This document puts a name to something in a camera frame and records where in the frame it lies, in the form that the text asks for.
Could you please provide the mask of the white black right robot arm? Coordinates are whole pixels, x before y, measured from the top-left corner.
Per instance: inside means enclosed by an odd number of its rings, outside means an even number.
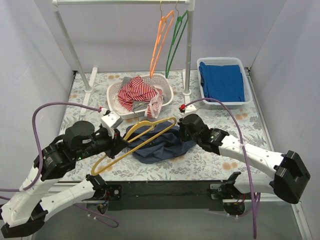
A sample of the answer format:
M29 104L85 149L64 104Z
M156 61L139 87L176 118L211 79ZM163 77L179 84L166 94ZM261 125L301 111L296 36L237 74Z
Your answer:
M183 142L193 140L206 152L248 163L260 171L247 175L233 173L225 183L230 198L254 191L274 194L290 204L300 201L311 175L297 152L273 152L241 143L227 131L209 128L197 114L181 118L178 125Z

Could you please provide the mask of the navy blue tank top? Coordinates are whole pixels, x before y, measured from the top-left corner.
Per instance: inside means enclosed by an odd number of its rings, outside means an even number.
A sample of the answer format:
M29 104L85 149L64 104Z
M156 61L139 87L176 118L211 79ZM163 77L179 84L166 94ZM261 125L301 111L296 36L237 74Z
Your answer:
M170 125L170 121L162 122L156 125L153 130L140 137L138 137L138 135L143 133L149 127L143 126L137 129L128 138L129 140L131 140L132 138L136 138L129 144L128 148L133 149L137 147L138 145L155 136ZM154 140L134 151L132 153L132 156L143 164L155 164L161 161L170 160L185 155L191 148L196 145L196 143L193 140L182 142L179 136L179 129L179 126L173 126Z

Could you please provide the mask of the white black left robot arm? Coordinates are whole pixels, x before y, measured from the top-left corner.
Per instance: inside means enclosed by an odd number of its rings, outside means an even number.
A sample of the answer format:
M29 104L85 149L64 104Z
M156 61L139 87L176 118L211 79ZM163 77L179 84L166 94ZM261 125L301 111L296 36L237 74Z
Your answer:
M17 192L6 204L1 205L3 237L30 236L53 215L81 200L105 199L108 193L106 182L100 175L90 174L67 190L49 197L46 194L67 172L75 169L78 161L100 153L114 158L128 145L117 129L110 136L107 128L96 130L92 123L84 120L67 128L64 134L42 150L43 167L36 183L28 190Z

